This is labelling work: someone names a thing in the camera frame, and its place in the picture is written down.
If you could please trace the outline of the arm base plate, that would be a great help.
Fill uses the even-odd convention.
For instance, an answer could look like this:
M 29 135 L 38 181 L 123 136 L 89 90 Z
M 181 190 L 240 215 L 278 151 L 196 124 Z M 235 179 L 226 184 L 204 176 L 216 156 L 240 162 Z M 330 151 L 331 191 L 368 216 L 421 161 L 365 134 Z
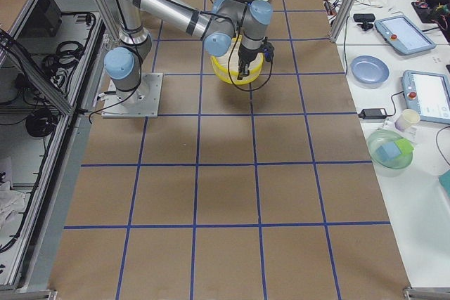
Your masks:
M 104 118 L 139 118 L 158 116 L 163 73 L 143 73 L 141 85 L 136 93 L 124 103 L 119 103 L 116 93 L 107 95 L 106 109 L 101 111 Z

